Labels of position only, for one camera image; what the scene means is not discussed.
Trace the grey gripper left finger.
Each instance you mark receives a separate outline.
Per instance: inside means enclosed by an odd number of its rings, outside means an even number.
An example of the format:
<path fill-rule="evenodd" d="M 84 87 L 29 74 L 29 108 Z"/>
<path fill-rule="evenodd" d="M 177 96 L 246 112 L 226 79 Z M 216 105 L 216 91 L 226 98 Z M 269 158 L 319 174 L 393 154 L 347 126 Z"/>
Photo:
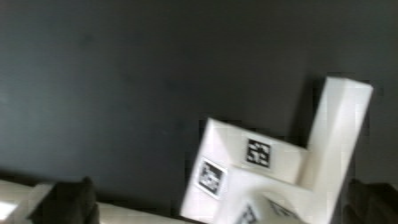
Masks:
<path fill-rule="evenodd" d="M 100 224 L 100 206 L 95 183 L 81 181 L 45 182 L 51 188 L 27 216 L 29 224 Z"/>

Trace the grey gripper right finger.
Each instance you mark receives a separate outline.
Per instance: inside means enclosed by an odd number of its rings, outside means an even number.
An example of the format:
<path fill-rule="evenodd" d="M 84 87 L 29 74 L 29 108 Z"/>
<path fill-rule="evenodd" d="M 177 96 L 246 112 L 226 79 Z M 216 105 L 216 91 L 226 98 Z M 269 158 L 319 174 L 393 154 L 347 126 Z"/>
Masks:
<path fill-rule="evenodd" d="M 388 183 L 349 184 L 345 224 L 398 224 L 398 190 Z"/>

